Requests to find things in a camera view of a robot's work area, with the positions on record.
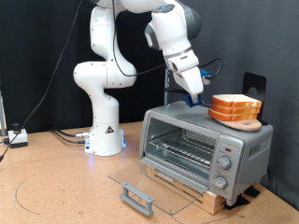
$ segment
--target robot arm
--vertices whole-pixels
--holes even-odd
[[[91,47],[105,60],[78,64],[74,80],[88,93],[93,105],[93,126],[86,134],[85,152],[111,156],[120,153],[125,144],[119,124],[119,103],[104,89],[126,88],[136,81],[134,66],[121,55],[114,38],[118,14],[126,9],[134,13],[152,11],[152,21],[145,32],[149,46],[163,51],[175,81],[190,93],[195,105],[203,83],[188,38],[197,36],[201,23],[196,12],[177,0],[90,1],[97,5],[91,16]]]
[[[151,48],[162,50],[165,62],[174,79],[198,103],[197,95],[204,91],[199,64],[189,39],[197,37],[201,20],[199,15],[182,5],[169,4],[152,11],[152,21],[145,30]]]

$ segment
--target blue light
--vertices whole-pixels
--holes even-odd
[[[127,144],[125,143],[123,129],[121,129],[121,138],[122,138],[122,148],[126,148]]]
[[[90,155],[90,162],[89,162],[90,170],[93,170],[93,155]]]

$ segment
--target bread slice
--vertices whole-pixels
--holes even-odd
[[[261,108],[262,102],[250,98],[243,94],[222,94],[213,95],[213,105],[221,105],[226,107],[257,107]]]
[[[221,105],[212,105],[210,107],[215,112],[222,114],[259,114],[260,108],[258,107],[226,107]]]
[[[214,119],[220,119],[224,121],[235,121],[242,119],[256,119],[257,114],[222,114],[215,110],[209,109],[208,115]]]

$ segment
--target black cable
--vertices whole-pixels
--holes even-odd
[[[156,70],[157,68],[160,68],[160,67],[163,67],[165,66],[165,63],[164,64],[161,64],[157,67],[154,67],[154,68],[151,68],[150,70],[147,70],[147,71],[144,71],[144,72],[141,72],[141,73],[137,73],[137,74],[133,74],[133,75],[127,75],[127,74],[124,74],[119,66],[119,63],[118,63],[118,60],[116,59],[116,56],[115,56],[115,46],[114,46],[114,42],[115,42],[115,37],[116,37],[116,18],[115,18],[115,8],[114,8],[114,0],[112,0],[112,7],[113,7],[113,17],[114,17],[114,37],[113,37],[113,54],[114,54],[114,58],[115,58],[115,63],[116,65],[119,67],[121,73],[126,76],[126,77],[136,77],[136,76],[139,76],[139,75],[143,75],[143,74],[146,74],[148,72],[151,72],[153,70]]]
[[[267,188],[270,189],[271,186],[270,186],[270,183],[271,183],[271,172],[270,172],[270,166],[268,165],[267,167],[267,174],[268,174],[268,186]]]
[[[62,139],[64,139],[66,142],[69,142],[69,143],[75,143],[75,144],[85,144],[85,141],[77,141],[77,142],[73,142],[73,141],[70,141],[66,138],[64,138],[63,136],[59,135],[56,131],[53,131],[54,133],[56,133],[58,136],[60,136]]]
[[[215,75],[213,76],[213,77],[205,77],[205,79],[209,79],[209,80],[212,80],[213,78],[215,78],[220,72],[221,72],[221,70],[222,70],[222,68],[223,68],[223,59],[221,59],[221,58],[217,58],[217,59],[214,59],[212,62],[210,62],[210,63],[206,63],[206,64],[203,64],[203,65],[199,65],[198,67],[200,67],[200,68],[202,68],[202,67],[206,67],[206,66],[208,66],[208,65],[210,65],[210,64],[212,64],[212,63],[214,63],[214,62],[216,62],[216,61],[221,61],[221,66],[220,66],[220,68],[218,69],[218,71],[215,73]]]
[[[207,106],[212,106],[213,105],[212,103],[211,104],[206,104],[203,99],[202,99],[202,102],[203,102],[204,105],[207,105]]]
[[[64,133],[63,131],[61,131],[61,130],[59,130],[59,129],[57,129],[57,128],[54,128],[54,127],[51,127],[49,131],[56,131],[56,132],[61,133],[61,134],[65,135],[65,136],[67,136],[67,137],[76,137],[75,134],[72,134],[72,133]]]
[[[39,108],[39,106],[41,105],[41,103],[44,101],[44,99],[46,98],[46,96],[47,96],[47,94],[48,94],[48,91],[49,91],[49,89],[50,89],[50,84],[52,83],[52,81],[53,81],[53,79],[54,79],[54,76],[55,76],[55,74],[56,74],[58,65],[60,64],[60,61],[61,61],[61,59],[62,59],[62,57],[63,57],[63,55],[64,55],[65,48],[66,48],[66,46],[67,46],[68,40],[69,40],[69,38],[70,38],[70,36],[71,36],[71,33],[72,33],[73,28],[74,28],[75,22],[76,22],[76,20],[77,20],[78,10],[80,9],[82,2],[83,2],[83,0],[81,0],[80,3],[78,4],[78,8],[77,8],[77,12],[76,12],[76,15],[75,15],[73,24],[72,24],[72,26],[71,26],[71,29],[70,29],[69,33],[68,33],[68,37],[67,37],[66,42],[65,42],[65,44],[64,44],[63,51],[62,51],[62,53],[61,53],[61,55],[60,55],[60,57],[59,57],[59,60],[58,60],[58,62],[57,62],[57,64],[56,64],[55,70],[54,70],[53,75],[52,75],[52,77],[51,77],[51,79],[50,79],[50,83],[49,83],[49,85],[48,85],[48,87],[47,87],[47,90],[46,90],[46,92],[45,92],[43,98],[40,100],[40,102],[39,102],[38,105],[36,106],[36,108],[31,112],[31,114],[28,116],[28,118],[26,119],[26,121],[25,121],[25,122],[23,123],[23,125],[21,126],[21,130],[25,127],[25,125],[26,125],[26,123],[28,122],[28,120],[29,120],[29,119],[32,117],[32,115],[36,112],[36,110]],[[11,144],[13,143],[13,141],[16,139],[16,137],[17,137],[19,134],[20,134],[20,133],[17,133],[16,136],[11,140],[11,142],[9,142],[9,145],[7,146],[7,149],[5,150],[5,152],[3,153],[3,155],[0,157],[0,162],[2,161],[2,159],[4,158],[4,156],[7,154],[8,149],[10,148]]]
[[[165,88],[165,91],[168,92],[174,92],[174,93],[180,93],[180,94],[189,94],[187,91],[181,88]]]

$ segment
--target wooden block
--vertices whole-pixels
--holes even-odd
[[[176,180],[170,175],[161,173],[151,166],[147,166],[147,176],[190,201],[196,200],[201,195],[194,204],[211,215],[215,215],[224,207],[225,198],[210,191],[202,193],[200,190],[188,186],[188,184]]]

